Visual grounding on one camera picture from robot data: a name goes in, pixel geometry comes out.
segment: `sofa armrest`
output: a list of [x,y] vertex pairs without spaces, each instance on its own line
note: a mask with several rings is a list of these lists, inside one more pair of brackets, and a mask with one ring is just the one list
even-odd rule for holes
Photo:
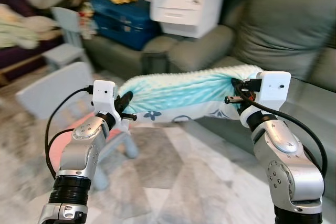
[[183,37],[164,34],[152,39],[142,50],[142,73],[169,73],[167,54]]
[[183,72],[205,69],[226,56],[235,34],[219,25],[200,39],[185,39],[169,51],[169,61]]

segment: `marble floor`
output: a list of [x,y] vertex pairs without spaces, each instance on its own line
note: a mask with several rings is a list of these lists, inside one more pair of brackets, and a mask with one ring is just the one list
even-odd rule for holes
[[[2,102],[11,103],[13,90]],[[1,223],[37,223],[53,184],[43,146],[19,106],[3,112]],[[132,136],[140,155],[128,159],[119,148],[102,162],[110,185],[90,192],[88,224],[274,223],[265,173],[252,155],[195,122],[135,124]],[[323,223],[336,223],[335,205],[323,203]]]

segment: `cable connector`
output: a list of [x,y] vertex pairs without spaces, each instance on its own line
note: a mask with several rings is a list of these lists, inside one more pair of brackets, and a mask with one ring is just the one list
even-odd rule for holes
[[85,92],[88,92],[89,94],[93,94],[93,85],[88,85],[84,88]]

